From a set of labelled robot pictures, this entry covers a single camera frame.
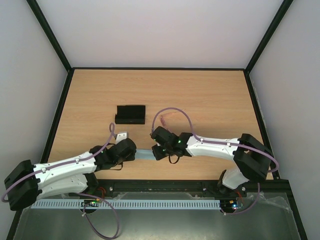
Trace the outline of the light blue cleaning cloth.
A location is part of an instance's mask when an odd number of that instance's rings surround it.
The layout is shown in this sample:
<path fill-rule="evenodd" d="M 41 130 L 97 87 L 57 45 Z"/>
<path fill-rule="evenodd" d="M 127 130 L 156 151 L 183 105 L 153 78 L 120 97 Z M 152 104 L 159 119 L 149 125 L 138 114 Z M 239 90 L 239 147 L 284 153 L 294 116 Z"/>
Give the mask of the light blue cleaning cloth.
<path fill-rule="evenodd" d="M 153 151 L 150 149 L 137 149 L 135 159 L 138 160 L 156 160 Z"/>

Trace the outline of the pink sunglasses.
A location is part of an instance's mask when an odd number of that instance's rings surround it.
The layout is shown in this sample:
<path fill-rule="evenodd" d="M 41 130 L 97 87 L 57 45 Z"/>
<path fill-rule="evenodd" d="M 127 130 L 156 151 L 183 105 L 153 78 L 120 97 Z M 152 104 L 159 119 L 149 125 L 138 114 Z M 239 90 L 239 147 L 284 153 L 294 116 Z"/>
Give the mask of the pink sunglasses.
<path fill-rule="evenodd" d="M 160 114 L 161 126 L 165 129 L 173 132 L 179 128 L 180 121 L 185 117 L 181 111 L 185 111 L 184 108 L 168 108 Z"/>

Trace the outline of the black sunglasses case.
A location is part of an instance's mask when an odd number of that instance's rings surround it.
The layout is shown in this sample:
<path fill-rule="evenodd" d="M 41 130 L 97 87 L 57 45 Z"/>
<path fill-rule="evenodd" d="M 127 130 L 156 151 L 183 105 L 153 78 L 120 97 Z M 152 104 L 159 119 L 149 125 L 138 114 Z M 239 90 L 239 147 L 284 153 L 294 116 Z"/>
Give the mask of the black sunglasses case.
<path fill-rule="evenodd" d="M 117 125 L 144 125 L 146 122 L 146 106 L 118 105 L 114 121 Z"/>

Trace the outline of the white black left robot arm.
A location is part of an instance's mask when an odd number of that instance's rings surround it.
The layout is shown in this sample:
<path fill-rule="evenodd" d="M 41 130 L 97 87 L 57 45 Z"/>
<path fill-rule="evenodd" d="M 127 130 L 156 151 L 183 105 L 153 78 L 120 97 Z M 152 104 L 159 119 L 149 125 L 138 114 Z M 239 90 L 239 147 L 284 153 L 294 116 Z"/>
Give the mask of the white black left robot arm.
<path fill-rule="evenodd" d="M 1 201 L 9 203 L 12 211 L 18 211 L 55 195 L 92 194 L 98 186 L 96 172 L 133 161 L 136 151 L 136 144 L 126 138 L 52 163 L 33 164 L 24 160 L 5 178 Z"/>

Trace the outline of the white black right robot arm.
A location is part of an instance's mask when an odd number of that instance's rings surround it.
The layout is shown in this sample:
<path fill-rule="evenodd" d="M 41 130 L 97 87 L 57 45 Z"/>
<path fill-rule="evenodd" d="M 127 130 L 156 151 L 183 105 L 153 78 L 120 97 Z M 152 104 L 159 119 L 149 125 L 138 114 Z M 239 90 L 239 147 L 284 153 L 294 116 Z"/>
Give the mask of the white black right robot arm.
<path fill-rule="evenodd" d="M 222 171 L 216 191 L 229 196 L 239 186 L 249 181 L 261 183 L 271 172 L 270 151 L 252 135 L 244 133 L 240 138 L 207 138 L 183 132 L 176 135 L 163 127 L 151 134 L 156 142 L 152 153 L 157 161 L 168 158 L 176 164 L 181 157 L 213 157 L 235 163 L 233 169 Z"/>

